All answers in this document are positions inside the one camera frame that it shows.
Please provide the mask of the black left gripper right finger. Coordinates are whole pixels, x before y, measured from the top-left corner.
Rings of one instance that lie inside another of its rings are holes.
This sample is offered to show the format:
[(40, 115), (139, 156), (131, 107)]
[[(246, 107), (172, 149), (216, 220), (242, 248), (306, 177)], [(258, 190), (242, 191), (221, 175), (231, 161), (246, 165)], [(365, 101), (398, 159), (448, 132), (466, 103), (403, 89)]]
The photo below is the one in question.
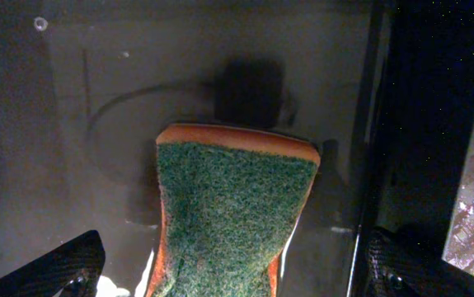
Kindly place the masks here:
[(365, 252), (366, 296), (474, 297), (474, 276), (414, 248), (386, 229), (374, 229)]

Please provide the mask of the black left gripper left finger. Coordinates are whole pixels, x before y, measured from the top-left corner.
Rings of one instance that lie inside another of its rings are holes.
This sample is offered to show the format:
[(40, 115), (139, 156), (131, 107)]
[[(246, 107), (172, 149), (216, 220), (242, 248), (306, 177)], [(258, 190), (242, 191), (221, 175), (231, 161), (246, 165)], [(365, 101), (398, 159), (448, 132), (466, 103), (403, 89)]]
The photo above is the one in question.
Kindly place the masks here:
[(100, 234), (89, 230), (0, 278), (0, 297), (95, 297), (105, 262)]

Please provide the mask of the orange green sponge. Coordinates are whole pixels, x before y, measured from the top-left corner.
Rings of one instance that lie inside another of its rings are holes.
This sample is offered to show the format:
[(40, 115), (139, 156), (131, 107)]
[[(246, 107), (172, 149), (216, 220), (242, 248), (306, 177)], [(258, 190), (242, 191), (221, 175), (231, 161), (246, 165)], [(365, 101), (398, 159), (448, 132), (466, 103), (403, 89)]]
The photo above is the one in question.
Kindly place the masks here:
[(305, 140), (173, 124), (156, 140), (162, 231), (149, 296), (275, 296), (320, 156)]

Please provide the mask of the black small tray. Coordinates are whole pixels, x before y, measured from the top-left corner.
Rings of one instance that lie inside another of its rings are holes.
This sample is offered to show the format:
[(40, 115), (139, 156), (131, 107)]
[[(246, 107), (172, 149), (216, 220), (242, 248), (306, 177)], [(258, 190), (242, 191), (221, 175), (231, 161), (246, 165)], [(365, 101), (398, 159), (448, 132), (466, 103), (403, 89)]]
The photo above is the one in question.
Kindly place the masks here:
[(0, 278), (96, 230), (96, 296), (149, 296), (173, 124), (317, 149), (275, 296), (366, 296), (374, 229), (474, 276), (474, 1), (0, 1)]

